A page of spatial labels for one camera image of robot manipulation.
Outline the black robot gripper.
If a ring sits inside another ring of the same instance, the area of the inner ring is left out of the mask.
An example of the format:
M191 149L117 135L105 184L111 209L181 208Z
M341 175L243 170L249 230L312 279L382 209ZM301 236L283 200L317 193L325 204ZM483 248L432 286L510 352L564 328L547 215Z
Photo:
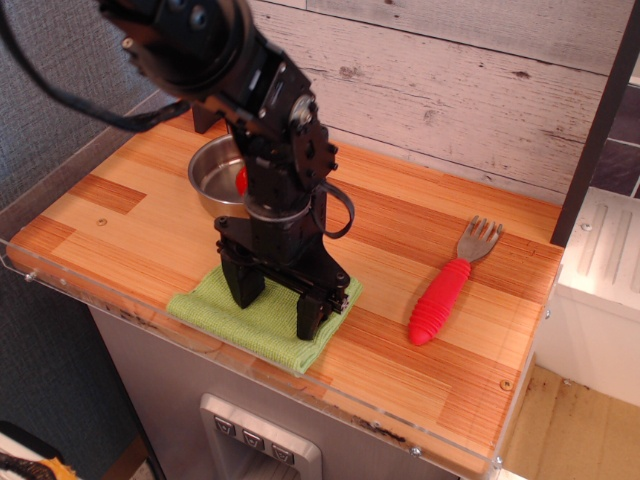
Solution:
M325 199L313 199L310 210L291 222L217 218L221 266L235 303L248 307L266 277L297 292L297 337L305 341L332 313L344 313L350 277L324 246L326 221Z

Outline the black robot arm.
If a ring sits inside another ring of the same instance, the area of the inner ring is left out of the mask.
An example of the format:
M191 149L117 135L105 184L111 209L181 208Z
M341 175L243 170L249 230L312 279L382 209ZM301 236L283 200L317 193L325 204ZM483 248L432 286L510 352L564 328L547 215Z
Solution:
M348 303L349 275L324 246L327 178L336 147L310 80L256 28L244 1L104 1L130 40L132 62L166 93L228 123L247 172L246 216L215 222L236 304L273 280L295 291L297 335L311 340Z

